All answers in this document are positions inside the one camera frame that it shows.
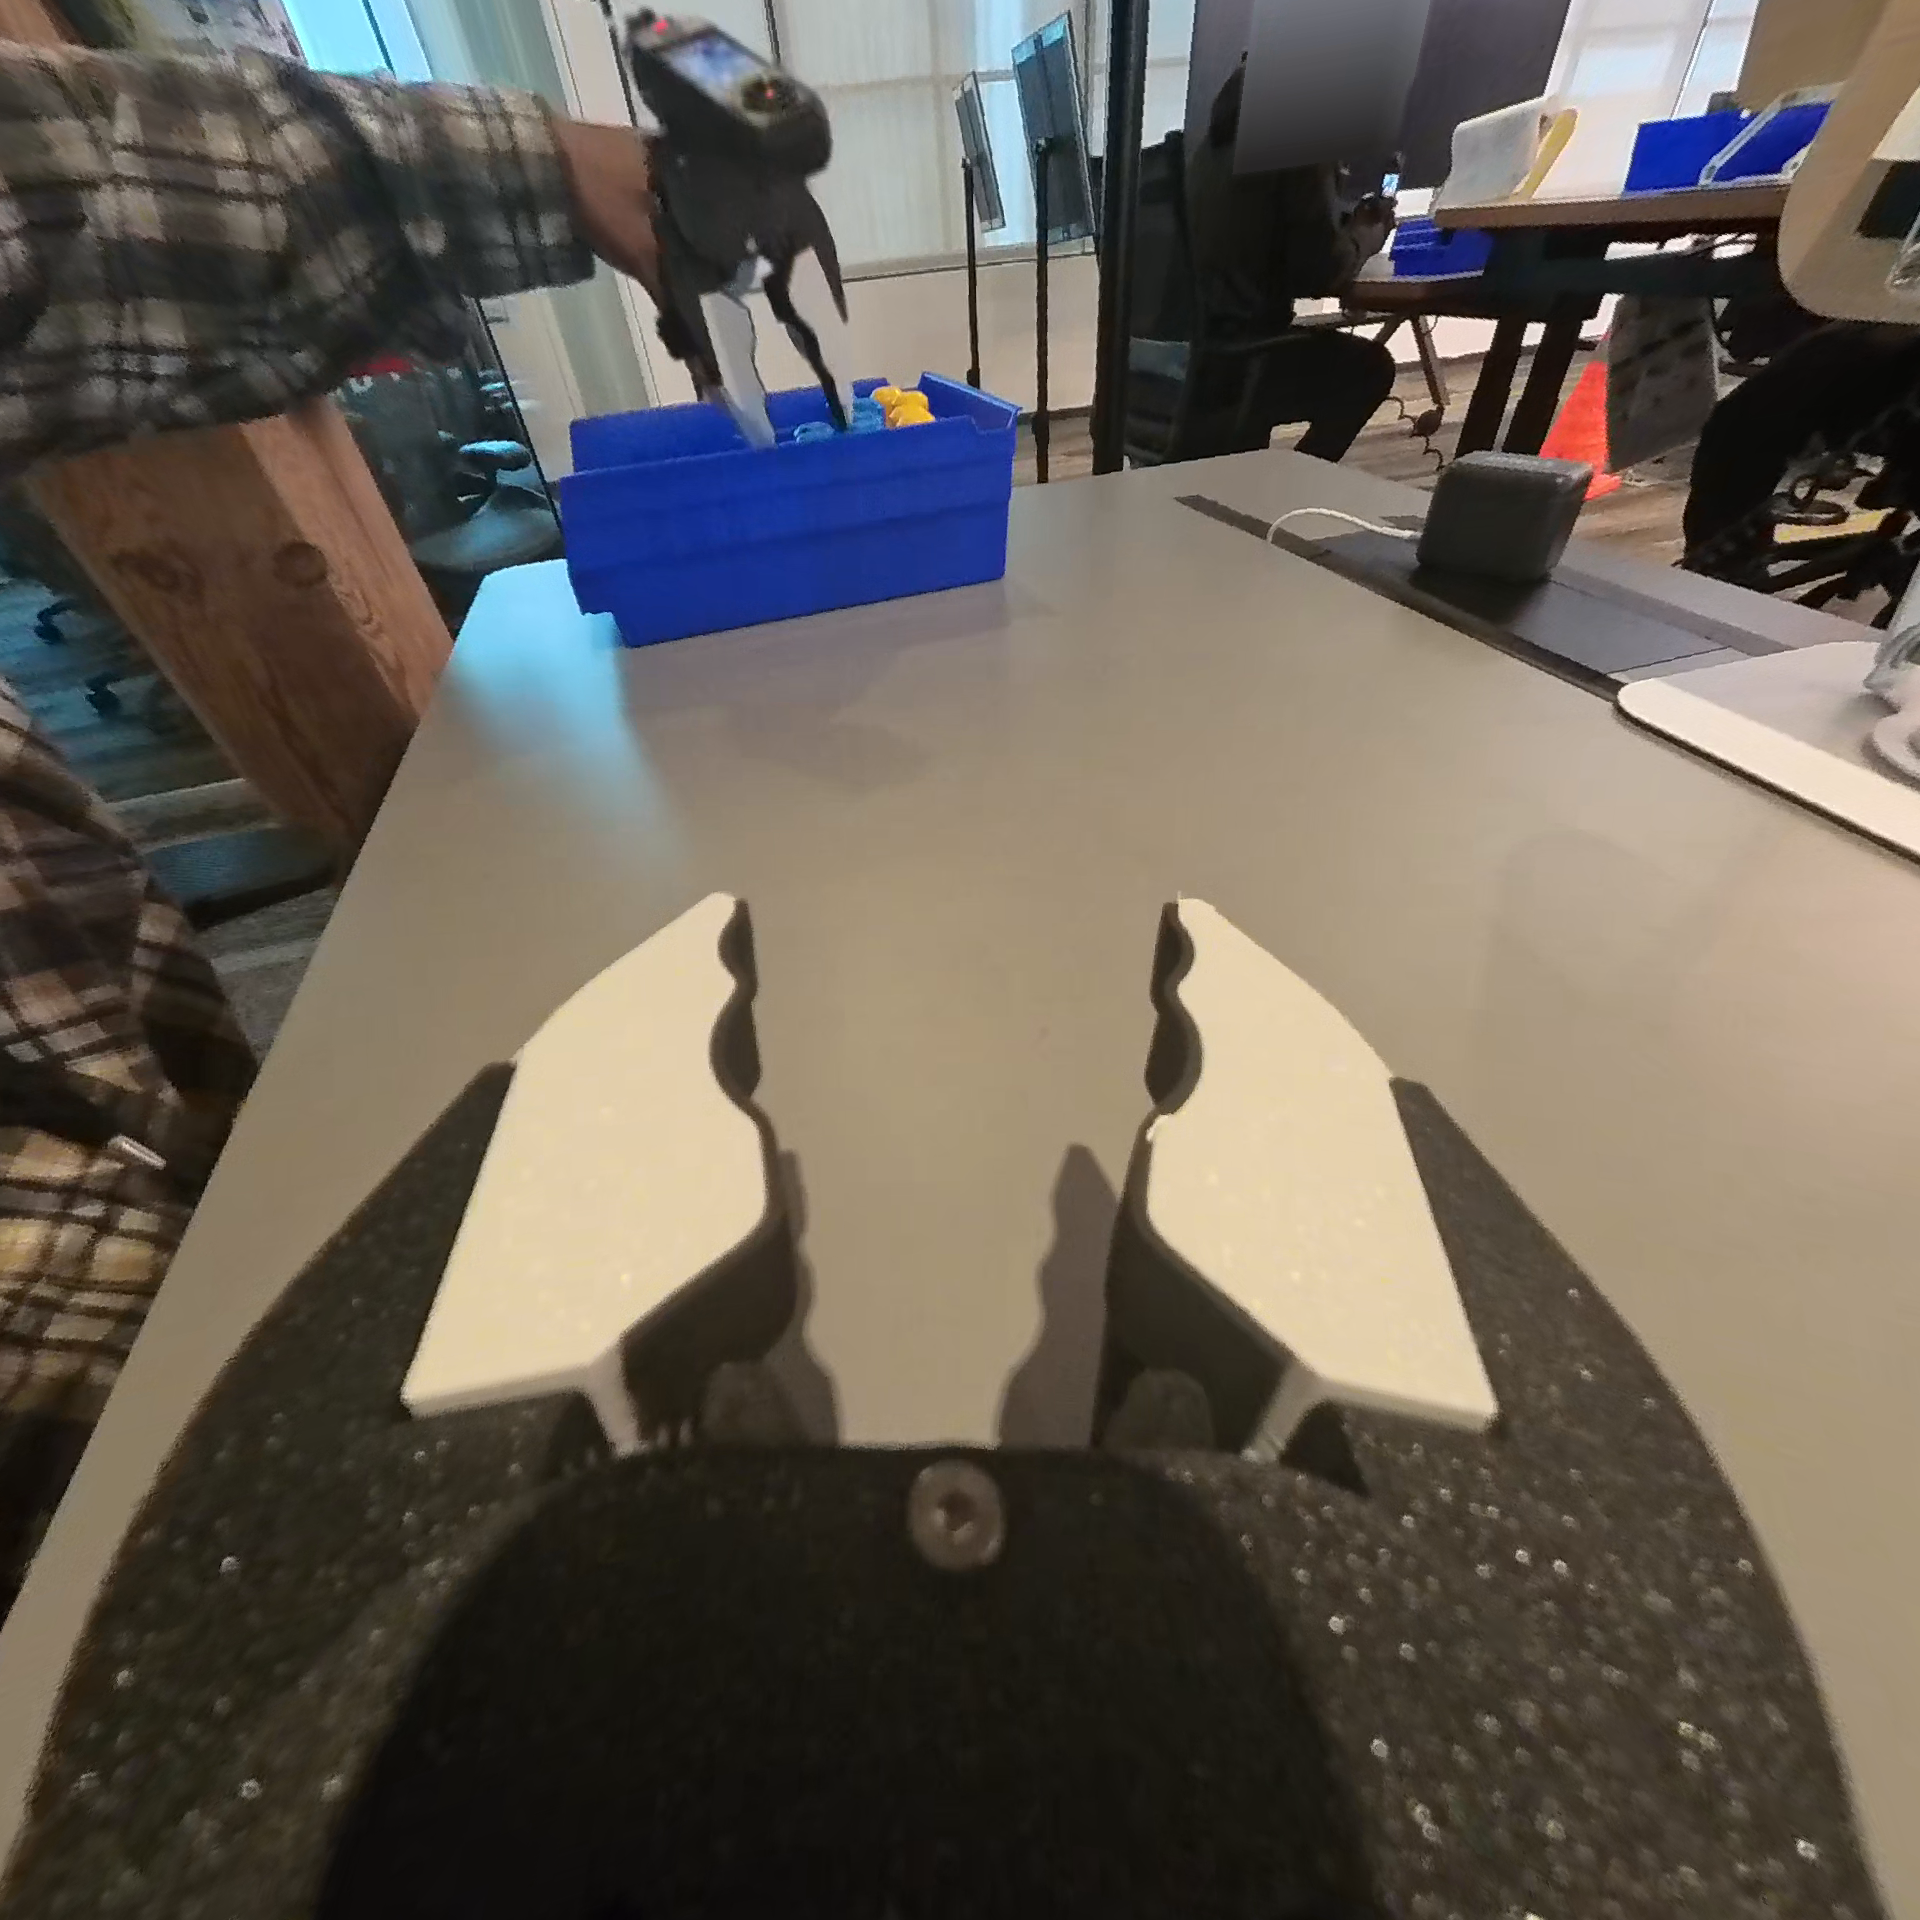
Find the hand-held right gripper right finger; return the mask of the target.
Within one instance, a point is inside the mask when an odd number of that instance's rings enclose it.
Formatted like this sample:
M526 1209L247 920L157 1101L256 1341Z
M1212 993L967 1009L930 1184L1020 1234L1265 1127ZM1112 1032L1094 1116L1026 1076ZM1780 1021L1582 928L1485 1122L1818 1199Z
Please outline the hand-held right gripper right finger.
M1384 1058L1198 896L1162 905L1104 1282L1102 1445L1279 1463L1335 1417L1498 1403Z

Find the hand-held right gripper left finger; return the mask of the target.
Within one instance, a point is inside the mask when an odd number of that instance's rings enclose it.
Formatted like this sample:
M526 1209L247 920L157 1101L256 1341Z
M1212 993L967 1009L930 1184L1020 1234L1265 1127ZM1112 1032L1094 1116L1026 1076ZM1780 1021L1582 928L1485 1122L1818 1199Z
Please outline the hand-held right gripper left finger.
M577 1400L615 1453L694 1440L800 1308L752 912L708 893L512 1056L399 1400L420 1423Z

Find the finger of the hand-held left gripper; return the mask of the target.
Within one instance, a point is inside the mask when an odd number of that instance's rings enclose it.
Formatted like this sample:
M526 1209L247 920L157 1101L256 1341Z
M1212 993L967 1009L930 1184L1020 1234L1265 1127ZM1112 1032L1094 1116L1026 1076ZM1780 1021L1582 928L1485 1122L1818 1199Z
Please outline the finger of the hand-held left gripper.
M760 292L813 372L830 421L852 431L852 385L848 372L848 296L836 245L825 210L813 196L777 196L772 228L760 241Z
M756 359L756 325L746 299L730 290L708 292L703 297L703 325L713 365L710 389L749 447L772 448L777 431L768 417Z

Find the blue plastic bin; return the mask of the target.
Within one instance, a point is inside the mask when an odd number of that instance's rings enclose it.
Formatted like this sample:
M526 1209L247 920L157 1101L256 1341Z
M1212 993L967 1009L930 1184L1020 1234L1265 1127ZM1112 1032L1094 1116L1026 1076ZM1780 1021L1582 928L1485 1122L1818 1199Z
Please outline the blue plastic bin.
M838 431L816 389L778 392L770 448L706 403L573 421L577 609L653 644L999 581L1020 411L942 376L918 394L928 424Z

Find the person's left forearm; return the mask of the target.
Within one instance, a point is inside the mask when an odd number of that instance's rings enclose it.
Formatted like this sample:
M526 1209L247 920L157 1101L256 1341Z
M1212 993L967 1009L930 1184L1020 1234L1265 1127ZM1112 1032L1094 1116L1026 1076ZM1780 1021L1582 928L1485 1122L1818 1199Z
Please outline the person's left forearm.
M4 47L1 472L281 417L591 277L512 88Z

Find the pile of assorted blocks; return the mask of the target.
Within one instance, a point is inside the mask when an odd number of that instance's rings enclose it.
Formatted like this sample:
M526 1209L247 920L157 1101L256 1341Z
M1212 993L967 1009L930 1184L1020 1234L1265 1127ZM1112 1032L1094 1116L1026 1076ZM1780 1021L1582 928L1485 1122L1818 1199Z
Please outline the pile of assorted blocks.
M933 426L936 417L930 410L928 396L918 389L877 387L866 394L854 394L846 419L801 421L786 437L794 447L832 443L848 437L874 437L880 433L906 431L911 426Z

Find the person's left hand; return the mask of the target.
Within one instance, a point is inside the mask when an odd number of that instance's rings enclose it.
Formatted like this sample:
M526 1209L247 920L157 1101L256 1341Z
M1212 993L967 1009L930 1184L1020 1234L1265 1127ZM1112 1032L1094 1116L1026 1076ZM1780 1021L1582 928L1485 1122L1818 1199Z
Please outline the person's left hand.
M648 153L632 128L550 120L567 205L589 255L661 304L663 260Z

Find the black screen on thin stand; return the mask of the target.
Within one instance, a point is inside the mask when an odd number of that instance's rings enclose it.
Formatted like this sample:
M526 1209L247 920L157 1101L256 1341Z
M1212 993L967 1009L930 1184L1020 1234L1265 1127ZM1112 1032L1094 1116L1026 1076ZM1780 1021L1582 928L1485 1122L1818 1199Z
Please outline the black screen on thin stand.
M1098 195L1087 147L1087 98L1074 11L1012 50L1014 97L1034 209L1034 440L1048 427L1048 268L1058 250L1097 241Z
M977 255L984 233L1005 226L999 167L980 76L969 71L950 97L964 201L967 385L982 389Z

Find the black floor stand pole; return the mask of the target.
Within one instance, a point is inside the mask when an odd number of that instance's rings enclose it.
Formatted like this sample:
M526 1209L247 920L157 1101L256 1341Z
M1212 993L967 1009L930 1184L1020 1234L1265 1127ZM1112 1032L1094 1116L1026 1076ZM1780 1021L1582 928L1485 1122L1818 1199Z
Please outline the black floor stand pole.
M1150 2L1108 2L1108 85L1097 236L1093 473L1125 463L1138 165L1144 120Z

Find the person's plaid-shirted torso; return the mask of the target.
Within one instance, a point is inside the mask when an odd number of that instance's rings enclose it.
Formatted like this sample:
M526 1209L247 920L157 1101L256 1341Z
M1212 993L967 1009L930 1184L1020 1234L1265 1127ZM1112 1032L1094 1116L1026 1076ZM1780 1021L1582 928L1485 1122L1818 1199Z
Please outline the person's plaid-shirted torso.
M185 912L4 685L4 1611L254 1080Z

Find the white pad on table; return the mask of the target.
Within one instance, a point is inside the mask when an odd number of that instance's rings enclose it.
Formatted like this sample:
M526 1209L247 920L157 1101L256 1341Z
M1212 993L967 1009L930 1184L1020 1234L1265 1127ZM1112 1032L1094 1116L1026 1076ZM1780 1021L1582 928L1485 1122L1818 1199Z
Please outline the white pad on table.
M1918 616L1775 657L1621 685L1634 729L1918 859Z

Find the white cardboard box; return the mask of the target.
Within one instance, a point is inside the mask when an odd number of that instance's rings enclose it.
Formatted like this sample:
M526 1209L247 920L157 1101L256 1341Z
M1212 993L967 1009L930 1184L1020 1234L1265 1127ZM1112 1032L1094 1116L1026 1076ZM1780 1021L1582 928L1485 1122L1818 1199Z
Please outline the white cardboard box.
M1447 179L1431 195L1442 210L1530 199L1576 131L1576 107L1534 98L1456 125Z

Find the grey power adapter box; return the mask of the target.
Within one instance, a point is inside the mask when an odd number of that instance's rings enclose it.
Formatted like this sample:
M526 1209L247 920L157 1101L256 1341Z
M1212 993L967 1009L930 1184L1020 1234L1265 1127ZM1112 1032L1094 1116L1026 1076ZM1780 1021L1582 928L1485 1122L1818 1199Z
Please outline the grey power adapter box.
M1462 452L1431 489L1415 563L1497 585L1541 585L1567 551L1593 479L1590 465L1570 459Z

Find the orange traffic cone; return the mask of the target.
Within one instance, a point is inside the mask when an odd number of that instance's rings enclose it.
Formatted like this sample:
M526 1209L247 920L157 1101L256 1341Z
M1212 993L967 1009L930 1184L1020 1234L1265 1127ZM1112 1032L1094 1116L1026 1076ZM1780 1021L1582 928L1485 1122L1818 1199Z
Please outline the orange traffic cone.
M1593 506L1622 488L1608 448L1608 345L1610 328L1601 325L1593 343L1582 341L1567 365L1567 383L1556 403L1541 458L1589 469L1584 503Z

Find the grey printed sheet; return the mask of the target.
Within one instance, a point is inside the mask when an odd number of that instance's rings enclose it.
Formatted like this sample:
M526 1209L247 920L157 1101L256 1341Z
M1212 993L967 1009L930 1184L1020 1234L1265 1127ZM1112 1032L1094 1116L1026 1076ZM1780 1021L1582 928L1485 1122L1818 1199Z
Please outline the grey printed sheet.
M1719 341L1697 297L1621 296L1606 330L1606 465L1624 473L1696 443L1719 400Z

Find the wooden post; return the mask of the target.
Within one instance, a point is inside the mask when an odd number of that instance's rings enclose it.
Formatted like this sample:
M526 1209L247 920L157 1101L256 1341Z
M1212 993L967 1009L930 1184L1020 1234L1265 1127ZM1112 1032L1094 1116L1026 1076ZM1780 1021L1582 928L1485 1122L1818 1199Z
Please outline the wooden post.
M346 873L453 636L337 403L37 465L26 493L230 768Z

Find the large black wall screen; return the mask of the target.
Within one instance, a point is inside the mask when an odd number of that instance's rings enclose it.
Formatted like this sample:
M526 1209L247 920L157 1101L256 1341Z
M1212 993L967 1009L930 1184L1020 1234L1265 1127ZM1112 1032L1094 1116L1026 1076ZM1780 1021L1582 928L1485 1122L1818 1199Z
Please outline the large black wall screen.
M1398 131L1401 181L1440 186L1456 125L1544 97L1567 2L1431 2Z

